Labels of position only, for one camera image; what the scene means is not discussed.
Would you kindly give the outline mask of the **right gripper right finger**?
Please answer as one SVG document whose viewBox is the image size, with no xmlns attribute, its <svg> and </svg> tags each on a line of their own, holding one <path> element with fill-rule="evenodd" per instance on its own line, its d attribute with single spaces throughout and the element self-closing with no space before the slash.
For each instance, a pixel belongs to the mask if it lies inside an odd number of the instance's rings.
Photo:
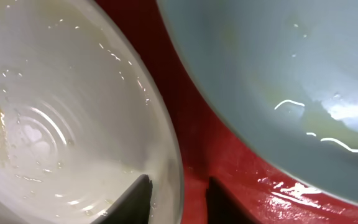
<svg viewBox="0 0 358 224">
<path fill-rule="evenodd" d="M 260 224 L 216 177 L 209 177 L 206 189 L 208 224 Z"/>
</svg>

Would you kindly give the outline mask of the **light blue plate top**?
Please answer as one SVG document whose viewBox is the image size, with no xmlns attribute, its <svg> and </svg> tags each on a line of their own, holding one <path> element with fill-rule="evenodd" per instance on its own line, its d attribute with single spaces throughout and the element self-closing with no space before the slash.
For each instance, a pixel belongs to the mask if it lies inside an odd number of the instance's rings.
<svg viewBox="0 0 358 224">
<path fill-rule="evenodd" d="M 238 138 L 358 205 L 358 0 L 157 5 L 192 81 Z"/>
</svg>

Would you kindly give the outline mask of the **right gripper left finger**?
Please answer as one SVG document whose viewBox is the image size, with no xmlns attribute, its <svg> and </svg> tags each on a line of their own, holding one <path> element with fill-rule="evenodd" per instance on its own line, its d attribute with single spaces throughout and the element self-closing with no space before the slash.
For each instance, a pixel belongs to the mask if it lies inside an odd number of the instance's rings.
<svg viewBox="0 0 358 224">
<path fill-rule="evenodd" d="M 133 184 L 91 224 L 148 224 L 153 183 L 140 175 Z"/>
</svg>

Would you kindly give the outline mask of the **white cream plate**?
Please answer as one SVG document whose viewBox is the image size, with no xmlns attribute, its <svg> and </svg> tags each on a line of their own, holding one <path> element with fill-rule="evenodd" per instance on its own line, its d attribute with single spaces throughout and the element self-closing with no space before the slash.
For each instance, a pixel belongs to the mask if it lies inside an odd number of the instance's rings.
<svg viewBox="0 0 358 224">
<path fill-rule="evenodd" d="M 99 223 L 143 176 L 180 223 L 181 156 L 137 52 L 94 1 L 0 1 L 0 223 Z"/>
</svg>

